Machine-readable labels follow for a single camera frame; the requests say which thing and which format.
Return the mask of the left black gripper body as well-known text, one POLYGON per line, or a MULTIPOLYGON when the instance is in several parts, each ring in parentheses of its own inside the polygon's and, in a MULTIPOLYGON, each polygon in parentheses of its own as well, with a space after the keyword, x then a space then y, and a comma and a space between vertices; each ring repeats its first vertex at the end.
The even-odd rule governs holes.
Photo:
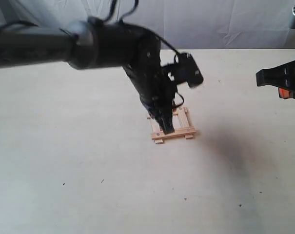
POLYGON ((160 50, 165 40, 147 29, 129 29, 134 37, 134 54, 123 69, 148 112, 154 107, 170 105, 175 109, 177 86, 162 71, 160 50))

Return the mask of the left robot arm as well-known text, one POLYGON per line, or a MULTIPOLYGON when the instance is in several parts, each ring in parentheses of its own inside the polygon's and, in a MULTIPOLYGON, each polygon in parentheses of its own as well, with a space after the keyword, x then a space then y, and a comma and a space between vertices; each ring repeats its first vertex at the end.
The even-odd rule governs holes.
POLYGON ((0 25, 0 68, 65 61, 77 70, 121 67, 148 113, 165 134, 174 131, 177 92, 160 64, 160 38, 124 22, 90 17, 68 29, 42 28, 27 21, 0 25))

